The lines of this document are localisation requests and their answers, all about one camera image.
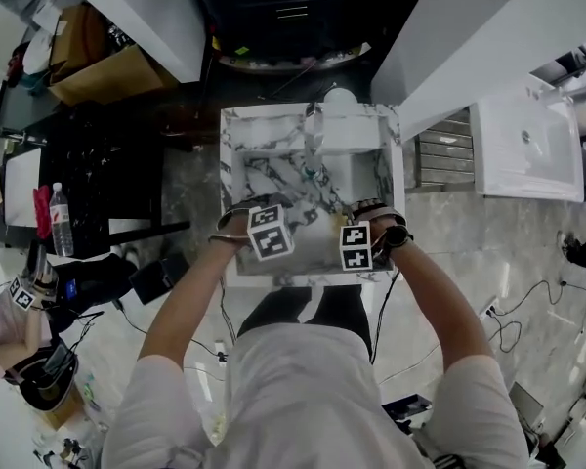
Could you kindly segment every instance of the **power cord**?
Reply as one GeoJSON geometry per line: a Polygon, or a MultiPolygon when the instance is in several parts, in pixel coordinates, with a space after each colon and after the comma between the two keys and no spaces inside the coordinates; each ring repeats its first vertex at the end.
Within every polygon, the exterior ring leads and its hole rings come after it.
{"type": "Polygon", "coordinates": [[[63,367],[70,360],[73,360],[73,358],[76,356],[76,349],[78,349],[78,346],[80,345],[80,343],[85,339],[85,337],[87,336],[89,331],[93,328],[94,320],[99,318],[100,316],[102,316],[104,313],[105,313],[104,311],[99,311],[97,313],[93,313],[92,315],[82,316],[78,319],[78,320],[88,319],[87,322],[84,324],[82,331],[80,332],[80,338],[78,339],[77,342],[75,342],[67,350],[67,353],[65,354],[65,356],[63,357],[63,359],[61,360],[61,362],[57,366],[55,366],[51,371],[48,371],[48,370],[45,371],[45,375],[53,377],[53,379],[56,379],[59,376],[59,374],[63,370],[63,367]]]}
{"type": "Polygon", "coordinates": [[[210,375],[212,378],[217,380],[218,382],[226,382],[224,379],[220,379],[218,376],[213,375],[210,371],[206,371],[202,368],[197,368],[196,366],[183,366],[185,370],[195,370],[195,371],[203,371],[206,375],[210,375]]]}
{"type": "MultiPolygon", "coordinates": [[[[511,313],[513,313],[514,311],[516,311],[522,304],[523,302],[525,302],[525,300],[527,300],[527,298],[529,297],[529,295],[540,285],[546,285],[547,286],[547,295],[549,298],[549,304],[551,304],[552,306],[556,306],[563,297],[563,293],[565,290],[566,286],[569,286],[571,288],[577,288],[579,290],[583,290],[586,292],[586,288],[584,288],[583,286],[579,286],[579,285],[574,285],[571,283],[568,283],[564,280],[560,281],[560,295],[556,298],[556,300],[553,299],[552,295],[551,295],[551,284],[549,283],[548,280],[546,279],[541,279],[540,281],[538,281],[537,283],[535,283],[526,293],[526,295],[524,296],[524,298],[519,302],[519,304],[517,304],[514,308],[512,308],[509,311],[504,311],[504,312],[499,312],[497,310],[495,310],[494,308],[491,308],[491,310],[488,310],[486,313],[493,319],[495,319],[497,321],[497,323],[499,324],[499,329],[493,333],[490,338],[488,339],[488,342],[490,342],[492,339],[494,339],[497,335],[499,335],[499,349],[500,351],[502,351],[503,353],[512,353],[512,351],[514,351],[514,349],[517,347],[517,345],[519,344],[519,340],[521,339],[521,334],[523,331],[523,324],[520,321],[516,321],[516,320],[512,320],[509,321],[506,324],[502,324],[502,322],[499,320],[498,317],[504,317],[507,315],[510,315],[511,313]],[[510,325],[517,325],[519,327],[519,332],[517,334],[517,338],[515,339],[515,342],[513,343],[513,345],[510,348],[504,348],[504,343],[503,343],[503,331],[508,328],[510,325]]],[[[389,292],[387,293],[387,297],[385,298],[385,302],[383,303],[383,307],[382,310],[384,309],[384,305],[386,304],[386,300],[388,299],[389,294],[391,293],[391,289],[393,288],[393,284],[391,284],[391,288],[389,289],[389,292]]],[[[586,311],[584,312],[584,318],[583,320],[586,320],[586,311]]],[[[375,361],[375,354],[377,351],[377,336],[378,333],[376,332],[376,348],[374,350],[374,355],[373,355],[373,361],[372,363],[375,361]]],[[[381,380],[379,385],[384,384],[385,382],[388,382],[389,380],[392,380],[400,375],[402,375],[403,373],[406,373],[407,371],[410,371],[414,368],[416,368],[417,366],[419,366],[420,364],[422,364],[425,360],[427,360],[432,354],[433,352],[438,349],[440,347],[440,344],[437,344],[434,348],[432,348],[432,350],[430,352],[428,352],[428,354],[426,356],[424,356],[421,360],[419,360],[418,362],[412,364],[411,366],[408,366],[407,368],[404,368],[403,370],[400,370],[396,373],[393,373],[391,375],[389,375],[388,377],[386,377],[385,379],[381,380]]]]}
{"type": "Polygon", "coordinates": [[[510,321],[510,322],[502,325],[501,321],[495,315],[494,311],[492,311],[491,313],[488,313],[488,314],[490,315],[491,318],[493,318],[499,324],[499,330],[497,330],[495,333],[492,334],[492,336],[488,339],[488,342],[490,342],[492,339],[494,339],[497,336],[497,334],[499,334],[499,350],[502,353],[506,353],[506,354],[512,353],[513,350],[517,347],[517,344],[519,344],[519,339],[521,339],[521,331],[523,330],[522,323],[520,321],[513,320],[513,321],[510,321]],[[504,349],[504,330],[513,324],[519,326],[519,333],[517,334],[517,338],[515,339],[515,343],[512,346],[510,346],[510,348],[504,349]]]}
{"type": "Polygon", "coordinates": [[[387,294],[384,296],[384,302],[382,303],[382,307],[380,308],[380,314],[378,315],[378,325],[376,326],[376,329],[375,329],[375,343],[373,346],[373,351],[371,353],[371,364],[375,363],[375,359],[378,356],[378,343],[380,342],[380,330],[382,329],[382,317],[384,316],[384,310],[387,306],[387,301],[389,300],[389,297],[391,296],[391,292],[393,291],[393,286],[395,285],[395,282],[398,280],[400,273],[401,273],[401,271],[398,270],[395,273],[395,275],[393,276],[393,279],[391,280],[391,285],[389,286],[389,290],[387,290],[387,294]]]}
{"type": "MultiPolygon", "coordinates": [[[[128,315],[126,314],[126,310],[124,309],[124,305],[122,304],[122,302],[120,300],[117,299],[117,300],[113,301],[113,306],[115,306],[115,308],[117,308],[121,312],[121,314],[124,315],[124,318],[126,319],[126,321],[128,321],[128,324],[130,326],[132,326],[138,332],[141,332],[143,335],[147,335],[147,332],[145,330],[140,329],[138,326],[136,326],[135,324],[133,324],[130,321],[130,319],[128,318],[128,315]]],[[[191,339],[191,342],[193,342],[194,344],[197,344],[198,346],[201,346],[202,348],[204,348],[206,351],[208,351],[209,354],[211,354],[215,358],[217,358],[220,363],[225,363],[225,362],[228,361],[228,355],[227,354],[222,353],[221,351],[215,353],[214,351],[211,351],[208,348],[208,346],[206,346],[205,344],[202,344],[198,340],[191,339]]]]}
{"type": "Polygon", "coordinates": [[[224,308],[224,299],[226,298],[226,288],[224,287],[224,279],[222,277],[219,278],[219,283],[222,286],[222,298],[219,301],[219,307],[222,310],[222,318],[228,327],[228,332],[230,334],[230,341],[232,345],[236,344],[236,333],[234,332],[234,327],[232,326],[232,321],[224,308]]]}

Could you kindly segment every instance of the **desk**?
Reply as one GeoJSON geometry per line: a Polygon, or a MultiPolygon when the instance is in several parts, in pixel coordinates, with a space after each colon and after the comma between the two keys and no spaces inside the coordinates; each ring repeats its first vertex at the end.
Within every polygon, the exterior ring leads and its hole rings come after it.
{"type": "MultiPolygon", "coordinates": [[[[112,245],[189,228],[190,222],[161,224],[161,179],[165,138],[112,119],[99,105],[81,105],[28,127],[43,135],[39,186],[63,183],[69,199],[74,257],[107,253],[112,245]],[[111,234],[109,219],[149,219],[150,228],[111,234]]],[[[20,145],[15,157],[35,149],[20,145]]],[[[3,165],[1,184],[4,190],[3,165]]],[[[27,248],[35,228],[6,226],[0,206],[0,242],[27,248]]],[[[43,241],[54,253],[52,238],[43,241]]]]}

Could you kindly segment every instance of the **faucet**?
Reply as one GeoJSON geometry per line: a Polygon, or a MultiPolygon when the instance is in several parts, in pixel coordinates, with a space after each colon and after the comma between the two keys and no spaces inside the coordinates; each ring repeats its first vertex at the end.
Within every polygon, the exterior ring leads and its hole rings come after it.
{"type": "Polygon", "coordinates": [[[317,152],[323,145],[323,107],[318,103],[309,103],[303,122],[304,132],[304,172],[310,179],[318,179],[323,168],[321,157],[317,152]]]}

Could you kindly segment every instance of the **bracelet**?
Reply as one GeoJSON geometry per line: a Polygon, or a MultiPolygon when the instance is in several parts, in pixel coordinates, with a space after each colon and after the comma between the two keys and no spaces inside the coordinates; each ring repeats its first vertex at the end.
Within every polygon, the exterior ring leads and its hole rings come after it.
{"type": "Polygon", "coordinates": [[[208,242],[210,243],[213,240],[221,241],[222,243],[228,243],[235,246],[245,246],[249,238],[247,236],[232,236],[231,234],[211,234],[208,237],[208,242]]]}

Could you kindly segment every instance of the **water bottle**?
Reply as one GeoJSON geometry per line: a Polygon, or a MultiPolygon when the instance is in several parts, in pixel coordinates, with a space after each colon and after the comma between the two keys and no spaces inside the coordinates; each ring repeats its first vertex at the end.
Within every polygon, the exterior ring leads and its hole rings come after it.
{"type": "Polygon", "coordinates": [[[57,255],[70,257],[74,254],[74,242],[69,224],[69,207],[67,198],[62,192],[61,183],[52,184],[55,191],[50,200],[50,221],[52,221],[52,238],[55,242],[57,255]]]}

